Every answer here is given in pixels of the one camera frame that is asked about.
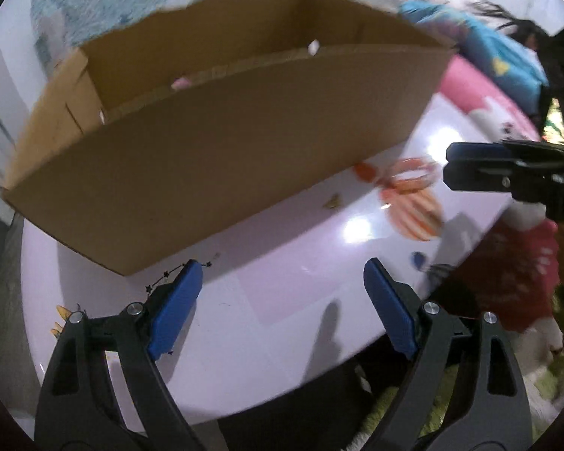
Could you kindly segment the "blue patterned pillow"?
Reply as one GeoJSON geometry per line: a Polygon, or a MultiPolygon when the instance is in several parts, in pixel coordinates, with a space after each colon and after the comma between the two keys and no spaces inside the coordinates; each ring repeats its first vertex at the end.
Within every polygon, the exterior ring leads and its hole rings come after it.
{"type": "Polygon", "coordinates": [[[459,54],[492,80],[527,115],[539,112],[546,74],[533,51],[465,11],[427,0],[402,0],[401,17],[454,41],[459,54]]]}

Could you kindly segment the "brown cardboard box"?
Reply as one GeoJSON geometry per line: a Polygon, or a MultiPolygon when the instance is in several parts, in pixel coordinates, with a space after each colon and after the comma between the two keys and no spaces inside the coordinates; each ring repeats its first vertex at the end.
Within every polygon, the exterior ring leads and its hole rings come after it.
{"type": "Polygon", "coordinates": [[[129,276],[405,141],[453,53],[353,0],[158,11],[59,64],[3,198],[129,276]]]}

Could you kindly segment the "pink floral bed blanket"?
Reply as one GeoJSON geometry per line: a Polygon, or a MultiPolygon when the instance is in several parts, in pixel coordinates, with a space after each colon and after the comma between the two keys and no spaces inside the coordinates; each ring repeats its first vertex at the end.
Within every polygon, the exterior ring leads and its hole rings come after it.
{"type": "Polygon", "coordinates": [[[491,142],[541,141],[532,121],[514,101],[459,55],[449,61],[439,92],[474,121],[491,142]]]}

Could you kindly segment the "pink strap smart watch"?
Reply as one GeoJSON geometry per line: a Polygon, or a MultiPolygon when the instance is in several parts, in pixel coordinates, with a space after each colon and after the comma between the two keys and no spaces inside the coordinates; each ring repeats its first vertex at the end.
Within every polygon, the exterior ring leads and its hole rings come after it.
{"type": "Polygon", "coordinates": [[[192,85],[191,80],[186,76],[181,76],[179,79],[175,79],[173,83],[171,83],[171,89],[173,91],[180,91],[190,88],[192,85]]]}

